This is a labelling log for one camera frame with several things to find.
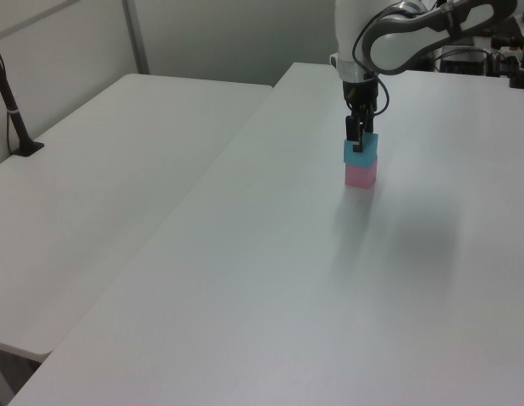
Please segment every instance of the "equipment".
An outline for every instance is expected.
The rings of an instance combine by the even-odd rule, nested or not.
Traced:
[[[8,110],[8,126],[9,119],[11,118],[12,123],[14,124],[15,131],[19,137],[19,149],[11,152],[12,155],[19,156],[30,156],[34,152],[39,151],[43,148],[41,142],[33,141],[28,132],[26,131],[25,122],[21,117],[19,108],[17,107],[17,102],[15,101],[14,93],[11,91],[8,83],[8,77],[6,76],[6,67],[4,66],[2,57],[0,56],[0,93],[6,104],[6,109]]]
[[[524,13],[524,0],[437,1],[431,10],[419,0],[336,0],[339,52],[332,65],[343,80],[346,139],[363,152],[363,133],[386,110],[389,93],[378,74],[400,74],[427,52]],[[378,110],[378,85],[386,106]]]

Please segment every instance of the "black stand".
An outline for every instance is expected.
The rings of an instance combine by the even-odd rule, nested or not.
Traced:
[[[2,99],[6,104],[11,121],[14,124],[15,131],[19,137],[19,149],[12,152],[13,155],[19,156],[30,156],[34,152],[43,148],[41,142],[35,142],[30,139],[28,132],[26,131],[25,123],[15,102],[14,94],[9,87],[8,78],[6,77],[6,69],[3,66],[2,59],[0,58],[0,93]]]

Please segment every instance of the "black cable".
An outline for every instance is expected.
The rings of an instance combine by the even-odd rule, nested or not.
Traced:
[[[6,64],[4,63],[4,60],[2,59],[1,53],[0,53],[0,64],[2,65],[2,71],[4,72],[4,76],[6,76]]]
[[[363,27],[363,30],[361,30],[360,35],[356,38],[356,42],[354,43],[354,46],[352,47],[352,58],[354,59],[354,62],[356,62],[357,65],[360,68],[365,70],[369,74],[369,76],[371,76],[372,79],[375,79],[378,82],[378,84],[382,87],[384,94],[386,95],[386,105],[383,107],[382,110],[374,113],[373,114],[374,117],[379,116],[380,114],[382,114],[386,110],[388,110],[388,107],[389,107],[389,91],[388,91],[388,88],[386,87],[385,83],[371,69],[369,69],[367,66],[365,66],[365,64],[363,64],[363,63],[361,63],[359,61],[359,59],[356,56],[356,49],[357,49],[357,45],[359,44],[361,38],[363,37],[365,32],[368,30],[368,28],[372,25],[372,23],[374,23],[374,21],[376,21],[381,16],[383,16],[383,14],[386,13],[386,11],[388,11],[389,8],[392,8],[393,6],[396,6],[396,5],[399,5],[399,4],[400,3],[392,4],[392,5],[388,6],[387,8],[385,8],[384,10],[382,10],[380,13],[376,14],[374,17],[372,17],[371,20],[367,23],[367,25],[365,25],[365,27]],[[416,17],[418,15],[424,15],[425,13],[411,13],[411,12],[407,12],[405,10],[395,10],[394,13],[390,13],[390,14],[387,14],[387,15],[394,15],[394,14],[402,14],[402,15],[408,17],[408,18],[412,18],[412,17]]]
[[[446,57],[453,57],[454,55],[460,55],[462,53],[469,53],[469,52],[481,52],[486,54],[488,57],[491,57],[491,53],[487,52],[485,49],[480,48],[469,48],[469,49],[454,49],[452,51],[447,51],[440,55],[438,58],[435,58],[434,61],[438,61],[439,59],[446,58]]]
[[[8,143],[8,152],[12,156],[11,145],[9,144],[9,112],[6,112],[6,142]]]
[[[4,63],[4,60],[2,58],[2,54],[1,53],[0,53],[0,64],[2,65],[2,71],[4,72],[4,77],[7,77],[7,75],[6,75],[6,64]],[[9,144],[9,119],[10,119],[9,111],[6,111],[6,143],[8,144],[9,155],[12,156],[13,153],[11,151],[11,145]]]
[[[383,92],[386,94],[386,105],[384,106],[384,108],[382,110],[380,110],[379,112],[374,113],[373,114],[374,117],[379,116],[380,114],[382,114],[383,112],[388,110],[388,107],[389,107],[389,92],[388,92],[388,88],[386,87],[384,82],[377,75],[375,75],[375,73],[372,70],[370,70],[367,66],[365,66],[363,63],[361,63],[359,61],[359,59],[356,56],[356,49],[357,49],[357,44],[359,44],[360,39],[363,36],[363,34],[365,34],[365,32],[368,30],[368,28],[371,26],[371,24],[374,23],[374,21],[376,21],[376,19],[378,19],[378,17],[380,17],[385,11],[386,11],[386,8],[384,10],[382,10],[380,13],[376,14],[374,17],[371,18],[371,20],[367,23],[367,25],[365,25],[365,27],[363,27],[363,30],[361,30],[360,35],[356,38],[356,42],[354,43],[354,46],[352,47],[352,58],[354,59],[354,62],[356,62],[357,65],[360,68],[365,70],[372,77],[372,79],[375,79],[378,82],[378,84],[382,86]]]

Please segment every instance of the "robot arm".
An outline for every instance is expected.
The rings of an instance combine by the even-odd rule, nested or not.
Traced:
[[[420,0],[395,1],[336,0],[332,64],[351,110],[346,138],[355,152],[362,152],[363,132],[373,132],[376,74],[400,74],[427,52],[524,13],[524,0],[449,0],[431,11]]]

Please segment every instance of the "cube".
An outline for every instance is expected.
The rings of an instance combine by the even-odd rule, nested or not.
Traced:
[[[370,168],[377,159],[378,134],[363,133],[363,152],[354,152],[352,141],[345,141],[345,163]]]
[[[355,165],[346,164],[345,184],[355,188],[370,189],[377,180],[377,165],[377,158],[370,167],[357,167]]]

